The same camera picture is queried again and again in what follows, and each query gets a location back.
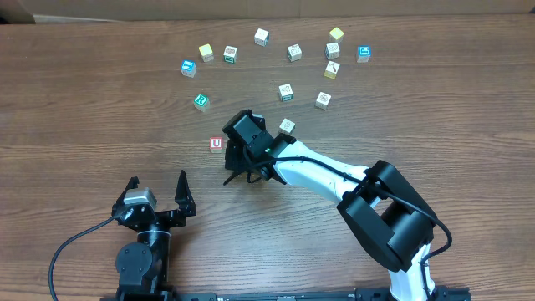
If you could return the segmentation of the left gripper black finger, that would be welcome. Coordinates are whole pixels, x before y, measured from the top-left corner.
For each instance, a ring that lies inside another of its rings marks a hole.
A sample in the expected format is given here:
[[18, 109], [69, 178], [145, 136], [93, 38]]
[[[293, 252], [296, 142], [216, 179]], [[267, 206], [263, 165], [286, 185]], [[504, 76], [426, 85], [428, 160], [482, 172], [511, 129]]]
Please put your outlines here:
[[181, 170], [176, 185], [175, 203], [178, 205], [180, 210], [196, 209], [196, 204], [191, 194], [191, 190], [189, 188], [186, 173], [184, 170]]
[[138, 176], [133, 176], [130, 178], [128, 184], [126, 185], [125, 189], [123, 190], [123, 192], [120, 194], [120, 196], [118, 197], [117, 201], [116, 201], [116, 205], [123, 205], [124, 204], [124, 199], [125, 199], [125, 195], [126, 193], [129, 191], [129, 190], [132, 190], [132, 189], [136, 189], [139, 187], [139, 184], [140, 184], [140, 181], [139, 181], [139, 178]]

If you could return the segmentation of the red letter U block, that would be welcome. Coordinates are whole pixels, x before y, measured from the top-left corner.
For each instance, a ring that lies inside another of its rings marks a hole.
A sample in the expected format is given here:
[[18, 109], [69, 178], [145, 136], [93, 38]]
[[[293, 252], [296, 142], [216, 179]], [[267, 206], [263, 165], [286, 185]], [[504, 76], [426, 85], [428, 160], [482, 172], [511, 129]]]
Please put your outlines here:
[[209, 150], [211, 153], [222, 153], [224, 149], [224, 140], [222, 137], [211, 137]]

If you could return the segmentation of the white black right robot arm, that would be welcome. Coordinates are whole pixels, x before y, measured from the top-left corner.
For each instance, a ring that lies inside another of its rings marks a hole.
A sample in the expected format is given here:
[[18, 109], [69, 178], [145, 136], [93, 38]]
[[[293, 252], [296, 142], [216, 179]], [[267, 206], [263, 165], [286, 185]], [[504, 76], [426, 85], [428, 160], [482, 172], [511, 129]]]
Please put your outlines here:
[[238, 112], [222, 131], [228, 138], [225, 167], [233, 177], [257, 174], [329, 199], [361, 247], [389, 271], [392, 299], [435, 299], [428, 261], [435, 256], [433, 229], [442, 223], [394, 166], [350, 165], [291, 135], [271, 136], [265, 119], [250, 110]]

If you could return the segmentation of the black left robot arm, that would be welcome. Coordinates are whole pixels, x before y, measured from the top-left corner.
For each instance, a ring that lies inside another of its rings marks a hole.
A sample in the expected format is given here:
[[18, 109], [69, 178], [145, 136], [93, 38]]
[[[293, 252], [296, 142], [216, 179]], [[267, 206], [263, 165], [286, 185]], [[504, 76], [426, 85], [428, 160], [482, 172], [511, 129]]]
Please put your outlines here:
[[152, 190], [139, 184], [139, 178], [132, 177], [112, 206], [112, 218], [137, 233], [136, 241], [117, 253], [120, 279], [115, 299], [178, 300], [177, 291], [168, 284], [171, 229], [184, 227], [186, 219], [196, 215], [186, 173], [179, 175], [173, 210], [158, 212]]

